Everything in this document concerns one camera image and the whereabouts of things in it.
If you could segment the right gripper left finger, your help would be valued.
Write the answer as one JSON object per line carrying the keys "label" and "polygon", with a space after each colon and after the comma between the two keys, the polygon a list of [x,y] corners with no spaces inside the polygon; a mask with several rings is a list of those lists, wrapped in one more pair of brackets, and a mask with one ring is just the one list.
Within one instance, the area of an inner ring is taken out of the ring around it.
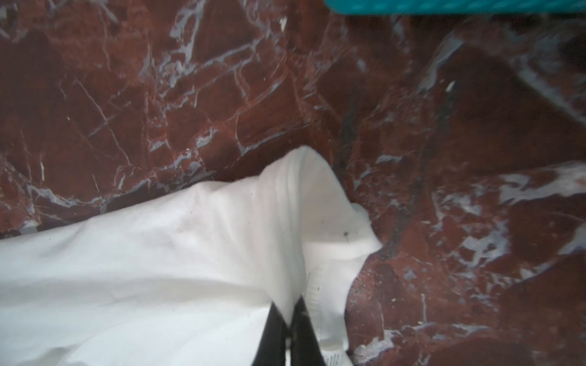
{"label": "right gripper left finger", "polygon": [[287,338],[288,326],[272,303],[252,366],[285,366]]}

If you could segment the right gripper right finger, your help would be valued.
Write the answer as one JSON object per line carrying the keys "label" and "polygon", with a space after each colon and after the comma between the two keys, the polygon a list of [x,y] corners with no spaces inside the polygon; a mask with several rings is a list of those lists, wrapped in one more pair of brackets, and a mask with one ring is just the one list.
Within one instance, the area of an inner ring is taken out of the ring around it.
{"label": "right gripper right finger", "polygon": [[326,365],[303,297],[295,305],[290,332],[291,366]]}

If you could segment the white garment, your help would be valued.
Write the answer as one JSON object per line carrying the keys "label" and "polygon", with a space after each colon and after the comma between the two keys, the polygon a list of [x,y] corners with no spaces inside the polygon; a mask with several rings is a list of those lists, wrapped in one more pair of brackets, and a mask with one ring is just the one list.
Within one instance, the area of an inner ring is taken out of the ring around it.
{"label": "white garment", "polygon": [[251,365],[271,308],[306,309],[328,364],[379,251],[367,212],[302,146],[257,176],[206,181],[1,242],[4,365]]}

